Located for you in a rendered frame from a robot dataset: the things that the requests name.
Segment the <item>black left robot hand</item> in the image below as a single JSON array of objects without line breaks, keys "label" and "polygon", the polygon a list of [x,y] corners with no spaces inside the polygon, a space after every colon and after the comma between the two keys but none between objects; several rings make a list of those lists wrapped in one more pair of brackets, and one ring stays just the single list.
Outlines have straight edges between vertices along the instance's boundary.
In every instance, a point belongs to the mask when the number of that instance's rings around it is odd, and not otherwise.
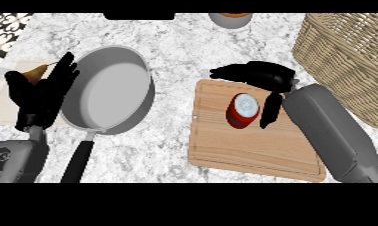
[{"label": "black left robot hand", "polygon": [[48,129],[54,125],[79,74],[71,52],[61,58],[49,77],[36,85],[29,82],[21,72],[6,72],[9,97],[20,106],[15,124],[20,131],[27,132],[33,126]]}]

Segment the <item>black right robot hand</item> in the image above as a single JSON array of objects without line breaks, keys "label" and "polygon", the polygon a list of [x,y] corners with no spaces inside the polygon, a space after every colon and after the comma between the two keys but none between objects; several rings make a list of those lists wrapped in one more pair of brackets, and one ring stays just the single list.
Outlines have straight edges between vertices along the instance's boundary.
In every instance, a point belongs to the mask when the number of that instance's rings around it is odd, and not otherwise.
[{"label": "black right robot hand", "polygon": [[271,91],[260,119],[262,129],[278,119],[284,100],[283,94],[289,93],[293,89],[294,76],[296,71],[293,69],[265,61],[250,61],[247,64],[231,64],[210,70],[212,79],[241,82]]}]

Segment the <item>red can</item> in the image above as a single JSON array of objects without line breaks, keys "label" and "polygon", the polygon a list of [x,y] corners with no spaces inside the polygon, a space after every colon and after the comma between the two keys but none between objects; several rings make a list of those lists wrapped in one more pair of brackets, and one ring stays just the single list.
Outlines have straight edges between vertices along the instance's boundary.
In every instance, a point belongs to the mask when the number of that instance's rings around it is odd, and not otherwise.
[{"label": "red can", "polygon": [[234,96],[226,110],[226,120],[237,129],[244,129],[256,120],[260,105],[253,95],[240,93]]}]

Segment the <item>wicker basket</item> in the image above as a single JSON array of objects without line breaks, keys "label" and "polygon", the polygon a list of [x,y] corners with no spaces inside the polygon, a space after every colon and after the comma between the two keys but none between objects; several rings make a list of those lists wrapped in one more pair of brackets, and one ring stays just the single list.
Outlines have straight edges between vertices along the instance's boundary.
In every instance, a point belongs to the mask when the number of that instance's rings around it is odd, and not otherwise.
[{"label": "wicker basket", "polygon": [[293,55],[342,104],[378,128],[378,13],[308,13]]}]

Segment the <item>wooden cutting board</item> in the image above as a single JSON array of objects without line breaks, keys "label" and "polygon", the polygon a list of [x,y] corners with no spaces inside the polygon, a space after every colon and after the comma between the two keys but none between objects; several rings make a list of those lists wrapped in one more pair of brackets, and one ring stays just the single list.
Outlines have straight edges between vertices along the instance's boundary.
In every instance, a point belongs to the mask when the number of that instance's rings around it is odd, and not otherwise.
[{"label": "wooden cutting board", "polygon": [[286,111],[260,128],[260,118],[244,129],[226,120],[232,98],[249,93],[265,104],[269,91],[247,84],[200,80],[195,88],[190,161],[194,165],[321,182],[322,160]]}]

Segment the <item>brown pear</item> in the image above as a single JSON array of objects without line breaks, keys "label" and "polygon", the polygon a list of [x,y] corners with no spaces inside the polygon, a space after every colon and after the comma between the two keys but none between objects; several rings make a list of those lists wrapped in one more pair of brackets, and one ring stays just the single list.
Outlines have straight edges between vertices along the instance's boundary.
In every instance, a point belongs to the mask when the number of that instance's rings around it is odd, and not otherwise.
[{"label": "brown pear", "polygon": [[43,74],[48,71],[48,68],[55,65],[55,63],[51,64],[43,64],[39,67],[36,67],[33,70],[29,72],[24,72],[23,75],[27,78],[29,82],[36,85],[39,81],[42,80]]}]

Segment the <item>grey cup with orange content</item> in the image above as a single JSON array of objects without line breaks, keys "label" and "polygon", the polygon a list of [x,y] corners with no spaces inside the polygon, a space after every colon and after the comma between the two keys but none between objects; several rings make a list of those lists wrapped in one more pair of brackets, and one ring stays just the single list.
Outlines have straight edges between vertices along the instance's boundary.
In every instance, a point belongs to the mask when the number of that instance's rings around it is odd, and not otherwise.
[{"label": "grey cup with orange content", "polygon": [[253,18],[252,13],[240,13],[240,14],[210,13],[209,16],[215,24],[226,29],[243,28],[250,23]]}]

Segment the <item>black and white patterned tile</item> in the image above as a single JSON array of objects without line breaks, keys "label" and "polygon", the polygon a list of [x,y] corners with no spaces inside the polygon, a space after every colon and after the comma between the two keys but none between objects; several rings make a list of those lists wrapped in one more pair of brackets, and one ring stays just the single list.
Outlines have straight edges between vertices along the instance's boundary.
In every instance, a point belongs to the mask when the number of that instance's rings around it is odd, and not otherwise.
[{"label": "black and white patterned tile", "polygon": [[6,57],[32,17],[32,13],[0,13],[0,58]]}]

